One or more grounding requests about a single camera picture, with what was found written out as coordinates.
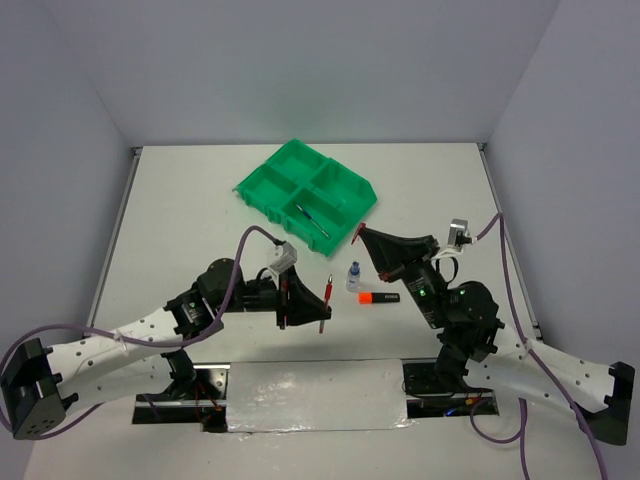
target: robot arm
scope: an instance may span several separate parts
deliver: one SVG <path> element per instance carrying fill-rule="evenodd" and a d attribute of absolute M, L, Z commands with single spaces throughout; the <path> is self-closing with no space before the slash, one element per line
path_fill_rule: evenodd
<path fill-rule="evenodd" d="M 379 278 L 402 280 L 424 319 L 440 330 L 443 344 L 435 365 L 448 389 L 489 388 L 546 403 L 572 414 L 560 389 L 529 353 L 535 351 L 578 404 L 595 438 L 624 445 L 627 438 L 634 369 L 622 362 L 599 365 L 572 357 L 536 340 L 523 342 L 501 322 L 498 305 L 480 282 L 449 287 L 432 262 L 462 253 L 466 222 L 454 220 L 448 246 L 432 236 L 401 238 L 361 225 L 360 236 Z"/>
<path fill-rule="evenodd" d="M 245 281 L 239 269 L 225 313 L 275 311 L 280 329 L 330 319 L 331 308 L 298 278 L 295 260 L 295 249 L 284 243 L 269 266 L 272 277 Z M 14 438 L 37 439 L 77 410 L 124 396 L 166 391 L 178 397 L 193 391 L 194 382 L 202 379 L 196 380 L 180 342 L 211 327 L 213 333 L 223 328 L 214 318 L 233 266 L 231 259 L 213 262 L 189 290 L 112 330 L 113 338 L 95 335 L 50 347 L 38 338 L 22 343 L 0 376 Z"/>

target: pen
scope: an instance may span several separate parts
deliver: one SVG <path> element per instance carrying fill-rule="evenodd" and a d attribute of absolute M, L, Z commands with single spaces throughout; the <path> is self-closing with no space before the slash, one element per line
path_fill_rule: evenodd
<path fill-rule="evenodd" d="M 318 230 L 320 230 L 320 232 L 322 232 L 322 234 L 327 237 L 327 238 L 331 238 L 331 236 L 326 232 L 326 230 L 324 228 L 322 228 L 318 222 L 316 222 L 313 217 L 311 216 L 311 214 L 309 212 L 307 212 L 304 208 L 302 208 L 302 205 L 300 205 L 297 202 L 293 202 L 293 204 L 296 206 L 296 208 L 298 210 L 300 210 L 302 212 L 302 214 L 307 217 L 307 219 L 313 224 L 314 227 L 316 227 Z"/>
<path fill-rule="evenodd" d="M 329 279 L 327 280 L 327 286 L 324 289 L 324 308 L 329 306 L 329 299 L 331 298 L 331 290 L 333 289 L 333 275 L 329 275 Z M 324 332 L 324 320 L 320 320 L 320 331 L 318 333 Z"/>

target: red pen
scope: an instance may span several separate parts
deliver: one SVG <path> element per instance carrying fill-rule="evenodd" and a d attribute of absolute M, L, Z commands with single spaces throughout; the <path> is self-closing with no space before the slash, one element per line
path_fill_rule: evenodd
<path fill-rule="evenodd" d="M 327 286 L 324 289 L 324 308 L 329 306 L 329 299 L 331 298 L 331 290 L 333 289 L 333 275 L 329 275 L 327 280 Z M 324 320 L 320 320 L 320 330 L 318 333 L 324 332 Z"/>

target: marker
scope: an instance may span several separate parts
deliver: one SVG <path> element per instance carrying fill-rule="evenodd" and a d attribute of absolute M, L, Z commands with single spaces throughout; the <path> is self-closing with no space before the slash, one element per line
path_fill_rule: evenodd
<path fill-rule="evenodd" d="M 329 275 L 327 280 L 327 286 L 324 289 L 324 308 L 329 306 L 329 299 L 331 298 L 331 290 L 333 289 L 333 275 Z M 320 330 L 318 333 L 324 332 L 324 320 L 320 320 Z"/>
<path fill-rule="evenodd" d="M 398 303 L 400 301 L 399 293 L 384 292 L 360 292 L 358 294 L 360 304 L 368 303 Z"/>
<path fill-rule="evenodd" d="M 302 212 L 302 214 L 307 217 L 307 220 L 309 220 L 311 222 L 311 224 L 316 227 L 318 230 L 320 230 L 320 232 L 327 237 L 328 239 L 331 239 L 331 236 L 326 232 L 326 230 L 324 228 L 322 228 L 318 222 L 316 222 L 313 217 L 311 216 L 311 214 L 309 212 L 307 212 L 304 208 L 302 208 L 302 205 L 300 205 L 299 203 L 293 202 L 293 204 L 296 206 L 296 208 L 298 210 L 300 210 Z"/>

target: silver pen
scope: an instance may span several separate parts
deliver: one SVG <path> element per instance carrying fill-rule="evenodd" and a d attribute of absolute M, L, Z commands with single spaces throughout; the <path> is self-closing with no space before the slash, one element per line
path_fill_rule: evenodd
<path fill-rule="evenodd" d="M 304 208 L 302 208 L 302 205 L 300 205 L 300 204 L 299 204 L 299 203 L 297 203 L 297 202 L 293 202 L 293 204 L 296 206 L 296 208 L 297 208 L 298 210 L 300 210 L 300 211 L 302 212 L 302 214 L 303 214 L 305 217 L 307 217 L 307 219 L 308 219 L 308 220 L 313 224 L 313 226 L 314 226 L 314 227 L 316 227 L 318 230 L 320 230 L 320 232 L 321 232 L 325 237 L 327 237 L 328 239 L 330 239 L 330 238 L 331 238 L 331 235 L 329 235 L 329 234 L 327 233 L 327 231 L 326 231 L 324 228 L 322 228 L 322 227 L 318 224 L 318 222 L 316 222 L 316 221 L 313 219 L 313 217 L 311 216 L 311 214 L 310 214 L 309 212 L 307 212 Z"/>

